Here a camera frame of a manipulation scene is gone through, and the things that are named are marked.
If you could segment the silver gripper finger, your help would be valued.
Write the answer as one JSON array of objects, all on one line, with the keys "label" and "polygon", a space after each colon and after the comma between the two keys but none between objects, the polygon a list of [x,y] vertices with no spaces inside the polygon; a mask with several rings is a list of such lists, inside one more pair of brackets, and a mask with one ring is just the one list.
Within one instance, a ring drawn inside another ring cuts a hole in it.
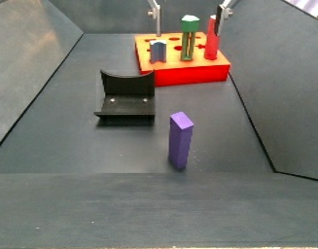
[{"label": "silver gripper finger", "polygon": [[224,0],[224,2],[217,6],[217,14],[216,14],[216,28],[214,33],[217,35],[221,34],[224,20],[232,16],[232,8],[230,3],[233,0]]},{"label": "silver gripper finger", "polygon": [[161,7],[157,0],[147,0],[151,9],[149,10],[149,16],[157,21],[157,36],[161,36]]}]

